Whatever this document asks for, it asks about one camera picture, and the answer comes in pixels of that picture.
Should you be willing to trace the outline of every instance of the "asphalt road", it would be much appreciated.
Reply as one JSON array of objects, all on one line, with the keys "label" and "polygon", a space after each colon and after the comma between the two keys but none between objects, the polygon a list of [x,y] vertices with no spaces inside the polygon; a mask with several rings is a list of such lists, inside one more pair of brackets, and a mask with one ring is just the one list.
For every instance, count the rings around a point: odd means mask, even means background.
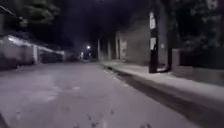
[{"label": "asphalt road", "polygon": [[0,74],[0,112],[11,128],[198,128],[97,64]]}]

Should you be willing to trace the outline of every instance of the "alley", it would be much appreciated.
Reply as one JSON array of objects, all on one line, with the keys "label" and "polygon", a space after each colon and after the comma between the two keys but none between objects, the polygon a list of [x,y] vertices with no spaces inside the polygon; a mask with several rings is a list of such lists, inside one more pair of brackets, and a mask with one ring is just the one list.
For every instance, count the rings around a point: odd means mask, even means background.
[{"label": "alley", "polygon": [[198,128],[98,64],[55,64],[0,74],[11,128]]}]

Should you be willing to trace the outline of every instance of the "concrete wall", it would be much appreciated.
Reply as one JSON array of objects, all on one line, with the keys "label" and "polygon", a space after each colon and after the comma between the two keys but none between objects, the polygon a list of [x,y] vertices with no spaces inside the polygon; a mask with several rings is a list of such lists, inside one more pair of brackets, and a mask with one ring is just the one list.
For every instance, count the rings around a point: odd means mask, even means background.
[{"label": "concrete wall", "polygon": [[119,39],[121,59],[140,65],[149,63],[150,29],[148,20],[135,22],[128,29],[120,31]]},{"label": "concrete wall", "polygon": [[3,23],[4,23],[3,14],[0,14],[0,35],[3,34]]},{"label": "concrete wall", "polygon": [[161,66],[166,66],[167,65],[167,62],[168,62],[168,54],[167,54],[167,20],[168,20],[168,17],[167,17],[167,13],[165,11],[165,7],[162,3],[159,3],[160,4],[160,8],[159,8],[159,15],[158,15],[158,38],[159,38],[159,48],[158,48],[158,52],[159,52],[159,55],[158,55],[158,61],[159,61],[159,64]]}]

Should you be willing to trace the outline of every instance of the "tree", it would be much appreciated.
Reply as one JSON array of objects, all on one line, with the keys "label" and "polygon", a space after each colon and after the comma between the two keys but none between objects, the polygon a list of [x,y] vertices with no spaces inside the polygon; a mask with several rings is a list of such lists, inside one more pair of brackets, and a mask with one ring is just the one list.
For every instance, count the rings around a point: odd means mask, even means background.
[{"label": "tree", "polygon": [[50,25],[60,10],[46,0],[35,0],[25,6],[25,14],[29,24]]}]

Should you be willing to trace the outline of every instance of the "curb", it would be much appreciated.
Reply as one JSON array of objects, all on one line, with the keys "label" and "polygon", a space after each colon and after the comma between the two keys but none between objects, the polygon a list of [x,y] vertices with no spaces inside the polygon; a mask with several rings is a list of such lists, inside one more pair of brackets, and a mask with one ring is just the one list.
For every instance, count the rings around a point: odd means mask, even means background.
[{"label": "curb", "polygon": [[165,88],[164,86],[160,87],[158,86],[159,84],[156,84],[153,81],[146,80],[125,71],[121,71],[114,68],[113,66],[107,66],[103,64],[102,66],[108,70],[116,72],[120,76],[128,76],[132,80],[137,81],[140,86],[144,86],[145,89],[151,88],[158,93],[162,93],[163,96],[168,99],[165,101],[166,103],[162,104],[177,111],[178,113],[185,116],[188,120],[199,124],[203,128],[224,128],[224,111],[221,108],[212,108],[209,106],[212,104],[212,102],[209,102],[208,105],[201,104],[199,102],[193,101],[189,97],[183,97],[182,92],[178,92],[178,90],[175,90],[174,88]]}]

